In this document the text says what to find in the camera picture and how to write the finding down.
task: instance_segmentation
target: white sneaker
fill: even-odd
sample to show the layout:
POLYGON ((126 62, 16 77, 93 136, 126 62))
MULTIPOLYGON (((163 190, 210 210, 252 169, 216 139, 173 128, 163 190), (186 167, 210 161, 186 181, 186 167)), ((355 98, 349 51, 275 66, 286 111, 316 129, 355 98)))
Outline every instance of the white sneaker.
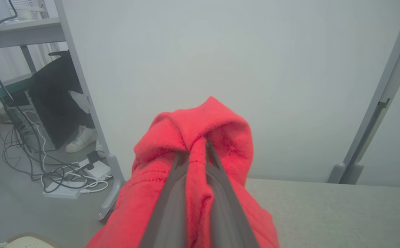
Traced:
POLYGON ((97 132, 95 128, 79 126, 79 133, 76 138, 66 146, 65 151, 68 153, 78 152, 96 141, 96 139, 97 132))
POLYGON ((96 140, 96 151, 97 151, 97 154, 99 154, 100 158, 106 157, 105 152, 103 151, 102 144, 100 143, 99 137, 97 137, 97 140, 96 140))

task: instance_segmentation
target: teal table edge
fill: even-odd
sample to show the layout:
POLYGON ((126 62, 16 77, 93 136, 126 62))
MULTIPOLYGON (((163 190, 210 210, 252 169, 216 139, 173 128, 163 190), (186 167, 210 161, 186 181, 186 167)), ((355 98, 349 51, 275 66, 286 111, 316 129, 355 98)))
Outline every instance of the teal table edge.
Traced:
MULTIPOLYGON (((3 82, 3 85, 6 87, 9 93, 20 91, 30 84, 32 75, 33 74, 30 73, 20 77, 16 77, 12 80, 7 80, 3 82)), ((0 98, 4 97, 5 95, 5 91, 0 87, 0 98)))

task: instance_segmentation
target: white cylinder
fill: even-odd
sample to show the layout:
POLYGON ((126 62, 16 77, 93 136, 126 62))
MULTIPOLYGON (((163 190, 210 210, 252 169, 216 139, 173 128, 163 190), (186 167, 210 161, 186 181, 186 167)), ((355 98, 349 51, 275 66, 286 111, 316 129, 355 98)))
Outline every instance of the white cylinder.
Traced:
POLYGON ((10 17, 10 8, 7 5, 6 0, 0 0, 0 20, 10 17))

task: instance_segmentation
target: beige plastic object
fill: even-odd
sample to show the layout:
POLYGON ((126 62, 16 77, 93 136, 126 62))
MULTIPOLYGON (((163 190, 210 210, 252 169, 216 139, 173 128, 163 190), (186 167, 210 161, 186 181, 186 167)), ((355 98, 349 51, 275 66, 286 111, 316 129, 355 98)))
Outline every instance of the beige plastic object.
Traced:
POLYGON ((31 232, 19 234, 0 244, 0 248, 61 248, 58 244, 31 232))

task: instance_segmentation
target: red fabric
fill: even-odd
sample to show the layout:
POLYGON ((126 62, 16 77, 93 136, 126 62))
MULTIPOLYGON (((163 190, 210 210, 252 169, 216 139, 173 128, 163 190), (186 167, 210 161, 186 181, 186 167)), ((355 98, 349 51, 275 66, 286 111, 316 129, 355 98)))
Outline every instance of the red fabric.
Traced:
POLYGON ((249 124, 213 97, 197 108, 161 113, 154 119, 134 147, 132 176, 119 192, 116 210, 87 247, 138 247, 176 151, 189 151, 187 247, 209 248, 209 213, 214 193, 206 183, 207 138, 221 159, 260 247, 278 248, 272 217, 244 188, 253 158, 249 124))

